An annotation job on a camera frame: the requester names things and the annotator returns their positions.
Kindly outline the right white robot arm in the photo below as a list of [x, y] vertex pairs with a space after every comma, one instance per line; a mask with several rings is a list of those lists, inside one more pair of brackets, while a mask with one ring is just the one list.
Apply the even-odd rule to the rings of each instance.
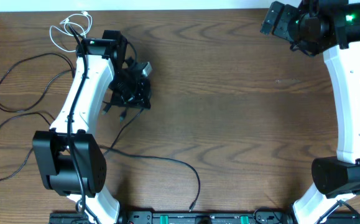
[[360, 1], [274, 1], [261, 32], [290, 43], [291, 51], [323, 55], [338, 124], [336, 155], [312, 162], [313, 182], [282, 223], [326, 223], [360, 195]]

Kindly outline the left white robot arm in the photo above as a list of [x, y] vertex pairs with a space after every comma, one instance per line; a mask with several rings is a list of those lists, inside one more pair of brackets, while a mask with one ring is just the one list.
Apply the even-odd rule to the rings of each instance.
[[128, 41], [118, 30], [102, 38], [84, 38], [76, 47], [75, 77], [63, 108], [47, 131], [32, 140], [44, 187], [78, 202], [85, 215], [67, 223], [124, 223], [120, 203], [105, 185], [106, 160], [95, 140], [99, 111], [106, 90], [108, 106], [148, 110], [151, 107], [149, 62], [126, 57]]

